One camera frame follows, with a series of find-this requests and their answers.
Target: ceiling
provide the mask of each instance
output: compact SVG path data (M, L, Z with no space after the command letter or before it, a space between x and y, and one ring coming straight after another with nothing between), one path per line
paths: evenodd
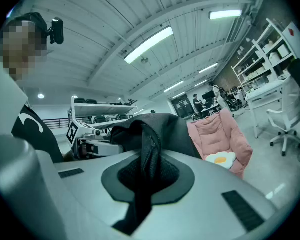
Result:
M64 22L64 43L48 44L46 62L19 86L91 90L105 96L152 100L171 98L225 66L247 32L256 0L22 0L12 16L38 12ZM209 12L242 9L240 18L210 20ZM132 64L125 55L166 26L173 35ZM199 71L218 62L216 68ZM184 80L184 84L163 91Z

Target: black shirt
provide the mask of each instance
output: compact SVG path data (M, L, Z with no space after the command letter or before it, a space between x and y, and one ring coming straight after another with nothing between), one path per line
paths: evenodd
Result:
M53 163L61 163L64 158L60 152L55 135L40 117L24 106L15 121L12 135L29 142L35 150L47 152Z
M196 98L193 99L193 105L196 108L196 110L198 110L198 112L201 112L204 107L200 104L196 104L196 102L199 102L199 100L197 100Z

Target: egg-shaped pillow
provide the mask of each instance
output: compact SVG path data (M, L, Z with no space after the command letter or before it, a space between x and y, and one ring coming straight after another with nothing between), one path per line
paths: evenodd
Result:
M208 155L206 161L230 169L236 160L234 152L218 152L216 154Z

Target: pink cushion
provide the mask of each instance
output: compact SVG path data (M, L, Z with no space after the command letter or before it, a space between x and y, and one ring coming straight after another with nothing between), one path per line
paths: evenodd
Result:
M202 159L218 152L234 152L236 160L230 171L243 177L252 148L229 110L222 109L206 119L187 123L189 135Z

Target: white shelving unit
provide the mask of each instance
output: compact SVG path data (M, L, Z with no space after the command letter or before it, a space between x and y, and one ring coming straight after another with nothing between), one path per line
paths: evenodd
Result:
M137 106L126 106L126 105L110 105L110 104L82 104L75 103L75 98L71 98L71 108L69 113L72 116L72 119L76 118L87 118L95 116L109 116L109 115L125 115L131 110L137 109ZM110 121L110 122L101 122L90 124L91 127L99 130L112 128L115 124L124 122L128 119Z
M281 64L282 62L284 62L285 60L287 60L291 57L294 57L295 59L297 58L292 47L288 43L287 39L284 37L282 31L271 20L269 20L268 18L266 20L268 21L269 25L267 26L265 31L258 38L257 41L252 40L253 46L251 47L251 49L246 53L246 55L234 67L232 67L232 70L235 73L236 77L238 78L242 88L246 87L251 82L260 79L261 77L264 76L264 74L266 72L269 72L269 71L271 71L271 73L275 76L275 78L278 78L274 67L278 66L279 64ZM277 34L280 36L280 38L271 46L270 49L268 49L266 52L264 52L263 49L260 47L260 43L264 42L273 31L276 31ZM282 58L280 61L272 64L268 58L268 55L283 44L286 44L288 46L288 48L290 50L290 54L288 54L287 56ZM253 62L250 66L248 66L246 69L244 69L244 71L237 73L235 69L239 66L242 66L248 60L248 58L250 58L256 51L259 52L259 55L261 56L261 58L257 59L255 62ZM265 69L264 71L260 72L258 75L251 77L248 80L242 81L240 79L240 76L242 74L248 73L251 69L255 68L255 66L257 64L259 64L261 61L266 63L269 68Z

